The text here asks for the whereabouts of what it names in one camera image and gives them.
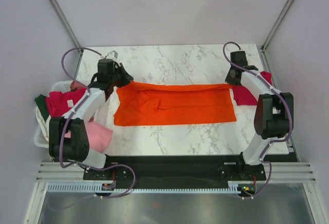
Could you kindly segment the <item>orange t shirt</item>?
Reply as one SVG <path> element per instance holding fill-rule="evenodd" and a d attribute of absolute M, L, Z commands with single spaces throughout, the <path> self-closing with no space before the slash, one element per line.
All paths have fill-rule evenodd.
<path fill-rule="evenodd" d="M 132 82 L 117 89 L 116 126 L 235 122 L 228 84 L 154 85 Z"/>

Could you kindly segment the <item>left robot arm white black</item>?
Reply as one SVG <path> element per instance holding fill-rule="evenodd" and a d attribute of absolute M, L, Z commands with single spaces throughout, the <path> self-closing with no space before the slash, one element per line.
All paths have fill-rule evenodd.
<path fill-rule="evenodd" d="M 105 154 L 90 147 L 86 125 L 114 87 L 124 87 L 132 81 L 133 77 L 122 63 L 100 59 L 82 98 L 63 116 L 50 119 L 48 151 L 52 158 L 59 160 L 61 167 L 79 163 L 95 169 L 101 179 L 111 177 L 113 167 L 106 163 Z"/>

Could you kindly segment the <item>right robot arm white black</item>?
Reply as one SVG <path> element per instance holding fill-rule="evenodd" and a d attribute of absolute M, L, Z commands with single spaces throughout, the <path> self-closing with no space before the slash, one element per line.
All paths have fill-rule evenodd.
<path fill-rule="evenodd" d="M 248 64 L 244 51 L 231 52 L 226 60 L 231 65 L 226 83 L 247 88 L 257 99 L 255 135 L 242 152 L 244 162 L 235 167 L 236 175 L 245 180 L 254 174 L 253 165 L 263 162 L 273 144 L 289 140 L 294 127 L 294 97 L 265 80 L 255 66 Z"/>

